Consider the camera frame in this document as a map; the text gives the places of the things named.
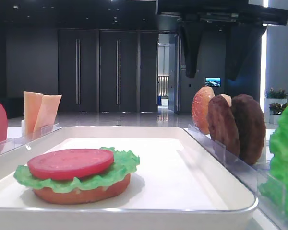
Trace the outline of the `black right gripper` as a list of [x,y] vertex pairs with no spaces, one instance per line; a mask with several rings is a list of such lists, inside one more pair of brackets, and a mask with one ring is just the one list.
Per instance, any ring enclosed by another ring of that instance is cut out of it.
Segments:
[[[247,0],[158,0],[157,14],[187,22],[239,23],[228,30],[228,78],[235,81],[245,59],[259,43],[266,26],[286,26],[288,10],[250,4]],[[181,39],[186,76],[194,78],[203,23],[183,23]]]

